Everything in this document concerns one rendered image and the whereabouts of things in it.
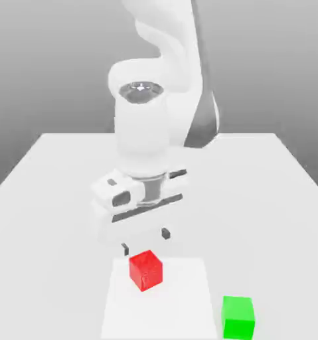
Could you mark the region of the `small red cube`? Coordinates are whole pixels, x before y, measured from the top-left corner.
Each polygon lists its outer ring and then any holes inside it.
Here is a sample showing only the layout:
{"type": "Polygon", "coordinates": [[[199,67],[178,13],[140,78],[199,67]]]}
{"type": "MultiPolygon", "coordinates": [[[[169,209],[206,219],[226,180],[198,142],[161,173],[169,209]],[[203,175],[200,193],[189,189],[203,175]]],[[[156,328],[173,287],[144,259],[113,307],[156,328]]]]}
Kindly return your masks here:
{"type": "Polygon", "coordinates": [[[141,292],[163,282],[163,263],[151,250],[129,259],[129,276],[141,292]]]}

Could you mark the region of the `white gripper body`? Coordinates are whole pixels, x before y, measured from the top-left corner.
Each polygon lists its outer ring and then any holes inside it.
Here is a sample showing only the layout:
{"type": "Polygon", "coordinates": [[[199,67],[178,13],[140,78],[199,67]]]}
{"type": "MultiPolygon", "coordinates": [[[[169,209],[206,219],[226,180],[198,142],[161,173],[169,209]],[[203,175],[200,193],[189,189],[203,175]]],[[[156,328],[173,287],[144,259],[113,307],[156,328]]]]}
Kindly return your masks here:
{"type": "Polygon", "coordinates": [[[184,202],[187,175],[132,179],[109,175],[95,182],[95,230],[103,243],[129,244],[132,238],[166,227],[184,202]]]}

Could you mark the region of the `small green cube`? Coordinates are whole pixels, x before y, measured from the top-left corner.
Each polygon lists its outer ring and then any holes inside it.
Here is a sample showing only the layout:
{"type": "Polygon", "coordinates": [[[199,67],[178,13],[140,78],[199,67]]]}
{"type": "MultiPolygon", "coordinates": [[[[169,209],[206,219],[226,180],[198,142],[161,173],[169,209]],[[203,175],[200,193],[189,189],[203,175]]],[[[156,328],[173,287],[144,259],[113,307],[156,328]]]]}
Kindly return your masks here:
{"type": "Polygon", "coordinates": [[[224,296],[221,321],[224,339],[252,340],[256,324],[252,299],[224,296]]]}

